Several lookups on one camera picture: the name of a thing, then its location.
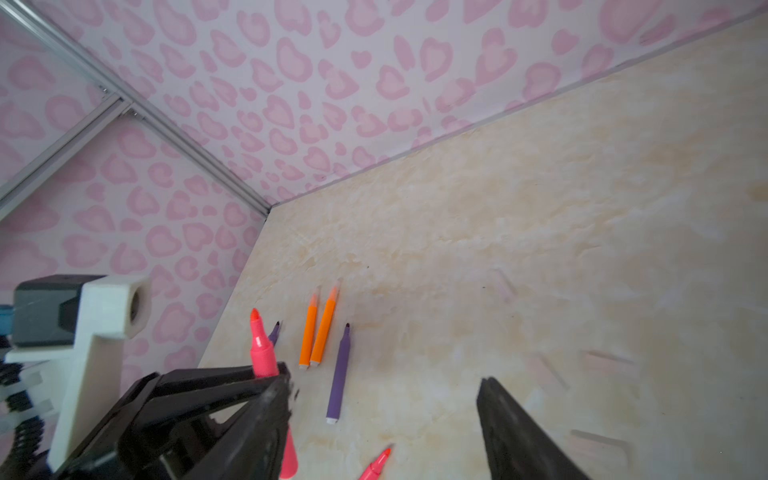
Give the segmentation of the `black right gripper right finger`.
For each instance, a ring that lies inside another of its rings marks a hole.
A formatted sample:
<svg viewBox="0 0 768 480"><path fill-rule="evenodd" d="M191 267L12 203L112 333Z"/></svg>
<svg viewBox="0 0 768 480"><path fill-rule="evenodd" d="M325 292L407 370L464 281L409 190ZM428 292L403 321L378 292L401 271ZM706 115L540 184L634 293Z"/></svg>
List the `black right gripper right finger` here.
<svg viewBox="0 0 768 480"><path fill-rule="evenodd" d="M496 378L481 381L476 405L493 479L588 480Z"/></svg>

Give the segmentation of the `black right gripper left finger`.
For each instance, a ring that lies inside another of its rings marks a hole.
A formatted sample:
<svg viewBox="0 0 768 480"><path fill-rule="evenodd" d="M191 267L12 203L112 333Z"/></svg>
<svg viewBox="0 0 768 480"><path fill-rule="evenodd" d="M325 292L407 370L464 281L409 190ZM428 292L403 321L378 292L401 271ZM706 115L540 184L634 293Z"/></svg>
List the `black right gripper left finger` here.
<svg viewBox="0 0 768 480"><path fill-rule="evenodd" d="M236 420L186 479L277 479L287 442L290 380L262 380L261 391L237 412Z"/></svg>

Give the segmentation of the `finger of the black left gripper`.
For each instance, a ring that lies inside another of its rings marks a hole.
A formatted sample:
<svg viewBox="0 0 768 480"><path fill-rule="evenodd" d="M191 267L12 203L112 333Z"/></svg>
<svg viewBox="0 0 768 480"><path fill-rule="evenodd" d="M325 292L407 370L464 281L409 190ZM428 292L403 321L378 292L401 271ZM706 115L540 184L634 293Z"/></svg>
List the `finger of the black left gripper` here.
<svg viewBox="0 0 768 480"><path fill-rule="evenodd" d="M239 405L165 432L109 432L104 418L64 464L56 479L186 479L230 428Z"/></svg>
<svg viewBox="0 0 768 480"><path fill-rule="evenodd" d="M263 430L285 431L291 416L291 374L285 363L256 375L249 365L152 373L136 382L104 417L109 432L165 432L239 405L227 426L253 415Z"/></svg>

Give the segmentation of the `orange highlighter pen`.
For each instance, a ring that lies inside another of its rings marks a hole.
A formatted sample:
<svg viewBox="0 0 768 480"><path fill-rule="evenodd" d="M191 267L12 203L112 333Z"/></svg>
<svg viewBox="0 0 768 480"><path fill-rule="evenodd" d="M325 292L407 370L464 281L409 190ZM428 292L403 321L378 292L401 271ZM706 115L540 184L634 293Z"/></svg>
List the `orange highlighter pen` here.
<svg viewBox="0 0 768 480"><path fill-rule="evenodd" d="M317 336L313 345L313 349L310 356L310 365L317 366L322 363L325 347L327 344L328 336L332 326L336 305L338 303L338 297L341 289L342 279L339 278L333 284L329 297L325 303L323 315L321 318L320 326L317 332Z"/></svg>
<svg viewBox="0 0 768 480"><path fill-rule="evenodd" d="M320 291L321 287L316 287L312 292L309 301L298 363L299 368L302 370L307 370L310 367L311 353L315 338L315 327L317 322Z"/></svg>

